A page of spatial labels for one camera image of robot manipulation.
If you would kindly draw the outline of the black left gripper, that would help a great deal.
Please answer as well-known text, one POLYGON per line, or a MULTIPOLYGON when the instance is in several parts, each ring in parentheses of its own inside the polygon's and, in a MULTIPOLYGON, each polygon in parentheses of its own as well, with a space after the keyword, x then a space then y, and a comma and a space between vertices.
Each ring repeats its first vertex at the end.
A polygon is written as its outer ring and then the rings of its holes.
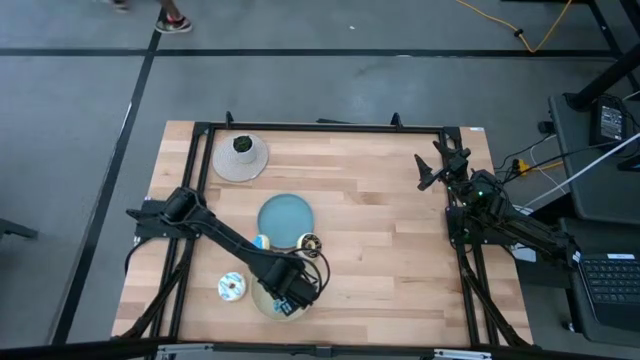
POLYGON ((284 279, 278 285, 279 294, 283 299, 278 299, 278 312, 284 313, 285 311, 293 311, 294 314, 298 314, 302 311, 299 285, 301 284, 301 278, 295 277, 291 279, 284 279))

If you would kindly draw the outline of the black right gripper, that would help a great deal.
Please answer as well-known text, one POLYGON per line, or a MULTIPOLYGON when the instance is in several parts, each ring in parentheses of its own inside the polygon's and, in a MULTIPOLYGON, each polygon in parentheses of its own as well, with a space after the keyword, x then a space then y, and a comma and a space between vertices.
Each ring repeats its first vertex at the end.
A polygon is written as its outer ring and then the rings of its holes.
MULTIPOLYGON (((434 147, 441 154, 442 159, 446 162, 442 169, 439 170, 437 179, 445 184, 459 183, 468 180, 468 157, 471 151, 468 148, 451 149, 446 143, 439 141, 433 142, 434 147)), ((419 172, 419 183, 417 188, 425 191, 436 180, 433 175, 433 169, 417 154, 414 155, 416 165, 419 172)))

